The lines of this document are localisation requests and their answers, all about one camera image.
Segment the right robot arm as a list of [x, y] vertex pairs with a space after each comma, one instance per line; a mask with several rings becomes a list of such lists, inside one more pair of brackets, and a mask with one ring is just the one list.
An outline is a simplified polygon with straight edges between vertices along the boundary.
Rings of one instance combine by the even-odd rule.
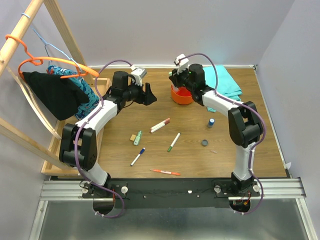
[[210, 107], [225, 115], [228, 120], [229, 136], [236, 146], [235, 168], [230, 177], [230, 191], [241, 196], [254, 184], [253, 160], [256, 146], [264, 137], [262, 117], [253, 102], [243, 103], [217, 92], [206, 84], [205, 71], [201, 64], [191, 64], [179, 72], [173, 69], [169, 79], [176, 88], [185, 87], [194, 102]]

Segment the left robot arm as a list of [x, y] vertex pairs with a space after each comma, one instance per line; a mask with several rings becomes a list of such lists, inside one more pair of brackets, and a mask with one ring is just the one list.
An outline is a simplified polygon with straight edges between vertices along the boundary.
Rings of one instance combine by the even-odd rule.
[[111, 176], [98, 164], [97, 134], [127, 102], [148, 106], [157, 101], [150, 84], [142, 83], [146, 74], [144, 68], [136, 68], [131, 73], [116, 71], [112, 85], [98, 106], [76, 124], [68, 123], [63, 127], [59, 160], [70, 167], [79, 168], [79, 173], [87, 181], [95, 183], [93, 191], [101, 198], [110, 194]]

